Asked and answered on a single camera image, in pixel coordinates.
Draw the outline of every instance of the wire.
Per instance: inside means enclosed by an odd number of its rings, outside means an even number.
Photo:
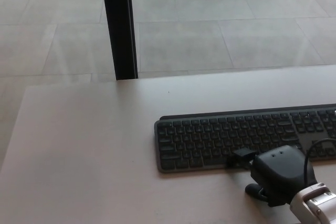
[[[306,153],[306,157],[304,159],[304,166],[303,166],[303,179],[304,179],[304,186],[305,188],[308,187],[308,178],[307,178],[307,170],[308,170],[308,159],[309,159],[309,156],[311,154],[311,152],[313,151],[314,147],[318,144],[321,144],[321,143],[324,143],[324,142],[331,142],[331,143],[336,143],[336,139],[333,139],[333,138],[325,138],[325,139],[322,139],[322,140],[319,140],[315,143],[313,143],[310,148],[308,149],[307,153]]]

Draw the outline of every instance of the floor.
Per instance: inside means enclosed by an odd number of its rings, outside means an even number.
[[[133,0],[140,78],[336,64],[336,0]],[[103,0],[0,0],[0,167],[30,85],[114,81]]]

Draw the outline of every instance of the black frame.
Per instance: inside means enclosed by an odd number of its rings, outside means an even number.
[[[132,0],[105,0],[117,80],[137,79]]]

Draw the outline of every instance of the desk surface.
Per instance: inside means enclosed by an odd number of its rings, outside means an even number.
[[[248,172],[161,175],[163,115],[336,103],[336,67],[28,88],[0,174],[0,223],[296,223],[250,199]],[[336,191],[333,163],[316,165]]]

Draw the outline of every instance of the dark gray keyboard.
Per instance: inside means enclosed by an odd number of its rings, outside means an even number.
[[[282,145],[304,154],[317,140],[336,138],[336,104],[266,110],[164,116],[155,123],[157,167],[163,173],[225,168],[226,158],[246,147],[263,153]],[[311,160],[335,159],[323,143]]]

